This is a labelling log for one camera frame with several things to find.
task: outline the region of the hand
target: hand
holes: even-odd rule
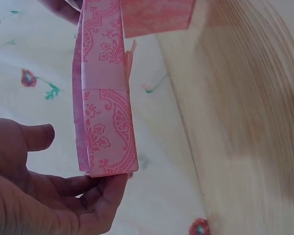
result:
[[[98,235],[110,229],[128,176],[64,179],[28,171],[27,152],[47,149],[53,139],[51,125],[0,119],[0,235]]]
[[[74,9],[65,0],[38,0],[42,5],[49,9],[55,15],[77,24],[80,12]],[[70,0],[76,3],[77,7],[81,8],[83,0]]]

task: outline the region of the pink paisley paper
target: pink paisley paper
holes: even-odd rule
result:
[[[138,170],[124,58],[120,0],[85,0],[73,59],[73,109],[79,167],[91,177]]]
[[[121,0],[125,37],[187,29],[195,0]]]

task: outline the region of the wood grain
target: wood grain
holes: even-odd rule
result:
[[[294,40],[268,0],[198,0],[158,36],[212,235],[294,235]]]

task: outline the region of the fingernail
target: fingernail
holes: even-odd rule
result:
[[[54,128],[51,124],[46,124],[46,125],[43,125],[43,129],[46,132],[47,144],[51,145],[55,137]]]

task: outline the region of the red flower print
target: red flower print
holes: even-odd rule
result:
[[[100,137],[99,139],[99,146],[106,148],[106,147],[110,147],[110,142],[106,137]]]
[[[25,87],[34,87],[37,83],[37,79],[31,71],[22,69],[21,83]]]
[[[96,126],[94,126],[95,131],[97,132],[98,135],[101,135],[104,132],[104,129],[106,127],[102,124],[97,124]]]
[[[108,59],[109,59],[109,56],[108,56],[107,52],[102,52],[102,53],[100,53],[100,55],[99,55],[99,60],[101,60],[101,61],[106,61],[106,60],[108,60]]]
[[[189,235],[210,235],[208,221],[206,219],[197,219],[190,227]]]
[[[111,47],[111,45],[109,43],[102,43],[102,44],[100,44],[100,46],[105,51],[108,51]]]

